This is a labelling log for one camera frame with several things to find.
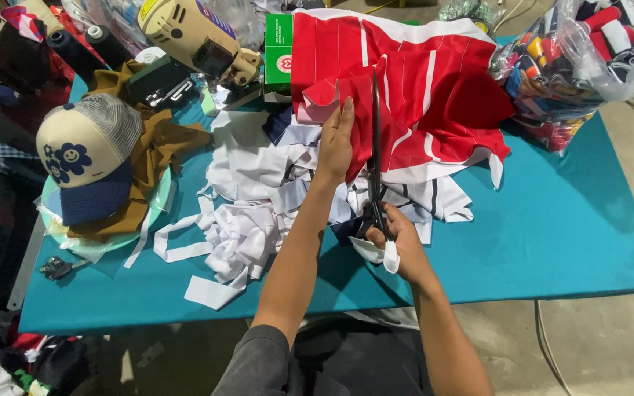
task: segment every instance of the forearm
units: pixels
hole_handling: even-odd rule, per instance
[[[271,265],[251,327],[275,326],[292,346],[312,298],[317,258],[337,183],[315,176],[276,260]]]
[[[436,395],[493,395],[488,374],[481,364],[437,276],[412,283],[415,309],[427,363]]]

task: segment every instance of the person's left hand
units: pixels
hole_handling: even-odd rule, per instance
[[[345,181],[351,163],[351,128],[354,126],[354,100],[347,97],[344,108],[334,110],[322,126],[319,158],[315,178],[326,178],[332,183]]]

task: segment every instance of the green box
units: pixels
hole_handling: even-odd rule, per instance
[[[291,67],[292,15],[267,14],[266,69],[263,76],[264,98],[269,93],[283,96],[290,95]]]

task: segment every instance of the flower print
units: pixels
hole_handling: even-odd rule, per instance
[[[70,142],[64,143],[59,150],[55,151],[55,157],[60,161],[60,169],[78,176],[84,173],[84,166],[92,165],[92,159],[86,154],[85,146]]]
[[[51,174],[51,177],[55,181],[55,183],[69,183],[70,176],[68,176],[64,171],[61,170],[60,164],[54,159],[50,161],[46,161],[46,167]]]
[[[53,147],[50,147],[48,146],[48,144],[46,144],[45,146],[43,146],[43,153],[46,154],[46,157],[53,158]]]

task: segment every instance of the navy cap brim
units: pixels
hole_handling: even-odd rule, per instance
[[[79,187],[61,188],[63,225],[74,226],[110,216],[129,197],[131,181],[131,160],[127,158],[101,180]]]

